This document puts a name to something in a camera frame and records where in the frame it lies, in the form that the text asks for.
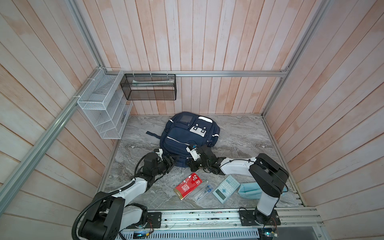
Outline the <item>red snack box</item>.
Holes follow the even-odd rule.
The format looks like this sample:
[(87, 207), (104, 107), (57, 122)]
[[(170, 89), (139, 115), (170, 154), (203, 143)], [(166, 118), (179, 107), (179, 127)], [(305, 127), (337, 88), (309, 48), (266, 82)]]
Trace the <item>red snack box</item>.
[(174, 188), (174, 192), (182, 201), (202, 183), (202, 179), (196, 173), (192, 173)]

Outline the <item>clear bag with pens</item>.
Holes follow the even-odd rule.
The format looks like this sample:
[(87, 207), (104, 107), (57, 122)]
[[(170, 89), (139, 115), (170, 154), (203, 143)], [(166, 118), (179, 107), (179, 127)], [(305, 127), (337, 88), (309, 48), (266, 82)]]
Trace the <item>clear bag with pens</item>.
[(208, 194), (210, 194), (213, 190), (213, 186), (211, 184), (207, 184), (206, 186), (204, 186), (202, 189), (200, 189), (193, 197), (193, 199), (198, 202), (200, 200), (202, 200), (205, 196), (207, 196)]

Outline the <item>navy blue student backpack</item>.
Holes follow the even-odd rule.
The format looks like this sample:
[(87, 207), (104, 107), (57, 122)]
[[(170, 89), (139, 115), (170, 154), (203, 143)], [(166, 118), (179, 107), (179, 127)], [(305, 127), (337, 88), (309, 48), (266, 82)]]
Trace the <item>navy blue student backpack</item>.
[(149, 131), (146, 134), (160, 140), (160, 148), (176, 160), (177, 167), (186, 168), (188, 160), (192, 158), (187, 147), (213, 147), (219, 139), (220, 131), (218, 124), (211, 118), (181, 112), (168, 120), (160, 136)]

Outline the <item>light blue pencil pouch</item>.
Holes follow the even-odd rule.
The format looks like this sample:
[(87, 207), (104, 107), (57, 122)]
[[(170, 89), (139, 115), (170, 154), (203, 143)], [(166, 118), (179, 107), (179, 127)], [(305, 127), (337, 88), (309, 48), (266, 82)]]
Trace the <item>light blue pencil pouch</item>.
[(262, 189), (258, 183), (243, 183), (240, 185), (238, 194), (240, 197), (248, 200), (258, 200), (262, 196)]

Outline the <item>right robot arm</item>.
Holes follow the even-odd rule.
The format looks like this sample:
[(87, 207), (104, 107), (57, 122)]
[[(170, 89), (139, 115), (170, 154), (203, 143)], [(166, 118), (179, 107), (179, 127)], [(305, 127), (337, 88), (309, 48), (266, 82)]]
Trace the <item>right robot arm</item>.
[(257, 217), (270, 217), (280, 196), (287, 190), (288, 171), (266, 154), (258, 154), (254, 158), (231, 159), (218, 158), (211, 148), (188, 146), (186, 151), (191, 157), (187, 166), (192, 172), (206, 170), (215, 175), (243, 175), (253, 177), (262, 191), (255, 209)]

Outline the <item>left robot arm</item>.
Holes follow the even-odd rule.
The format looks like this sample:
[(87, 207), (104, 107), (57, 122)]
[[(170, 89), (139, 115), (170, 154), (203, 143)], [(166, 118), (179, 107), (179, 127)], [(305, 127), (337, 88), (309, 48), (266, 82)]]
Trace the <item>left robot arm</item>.
[(175, 165), (175, 160), (162, 149), (144, 155), (136, 166), (132, 180), (109, 193), (98, 192), (76, 217), (72, 238), (80, 240), (114, 240), (130, 226), (146, 227), (149, 223), (148, 208), (133, 203)]

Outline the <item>teal calculator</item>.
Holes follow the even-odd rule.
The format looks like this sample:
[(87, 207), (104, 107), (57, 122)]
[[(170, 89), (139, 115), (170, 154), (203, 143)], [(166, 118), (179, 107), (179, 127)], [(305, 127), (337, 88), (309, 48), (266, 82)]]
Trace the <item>teal calculator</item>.
[(213, 190), (213, 195), (221, 204), (224, 204), (240, 185), (241, 184), (232, 175), (229, 175)]

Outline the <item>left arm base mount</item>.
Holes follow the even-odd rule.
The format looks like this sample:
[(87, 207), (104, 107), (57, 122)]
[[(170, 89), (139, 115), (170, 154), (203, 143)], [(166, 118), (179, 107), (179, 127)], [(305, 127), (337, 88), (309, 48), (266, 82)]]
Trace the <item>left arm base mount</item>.
[(162, 213), (148, 212), (144, 205), (132, 203), (123, 210), (120, 230), (124, 229), (155, 229), (161, 227)]

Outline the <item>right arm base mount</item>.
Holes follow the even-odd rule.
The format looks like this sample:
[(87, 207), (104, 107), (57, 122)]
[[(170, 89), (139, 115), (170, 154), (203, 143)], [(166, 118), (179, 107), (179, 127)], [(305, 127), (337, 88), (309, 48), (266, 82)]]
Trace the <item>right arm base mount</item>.
[(239, 217), (243, 227), (246, 226), (280, 226), (281, 220), (276, 210), (269, 216), (259, 213), (257, 209), (239, 208)]

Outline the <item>aluminium frame horizontal bar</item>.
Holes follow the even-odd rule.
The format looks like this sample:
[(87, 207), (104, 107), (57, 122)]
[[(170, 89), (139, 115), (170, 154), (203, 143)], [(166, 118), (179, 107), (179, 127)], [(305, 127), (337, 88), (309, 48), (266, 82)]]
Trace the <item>aluminium frame horizontal bar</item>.
[(282, 70), (260, 70), (260, 71), (122, 71), (123, 74), (148, 74), (153, 75), (175, 75), (176, 77), (285, 77), (288, 71)]

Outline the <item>aluminium mounting rail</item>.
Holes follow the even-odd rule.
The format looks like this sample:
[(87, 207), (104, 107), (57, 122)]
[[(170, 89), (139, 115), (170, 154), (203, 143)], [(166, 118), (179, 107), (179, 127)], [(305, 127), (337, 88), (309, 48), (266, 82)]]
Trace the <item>aluminium mounting rail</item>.
[(315, 208), (277, 208), (280, 217), (280, 226), (246, 226), (243, 227), (238, 209), (208, 209), (208, 210), (164, 210), (162, 213), (161, 227), (149, 229), (131, 229), (135, 231), (192, 231), (192, 230), (217, 230), (238, 228), (270, 228), (280, 227), (315, 227), (323, 226), (318, 211)]

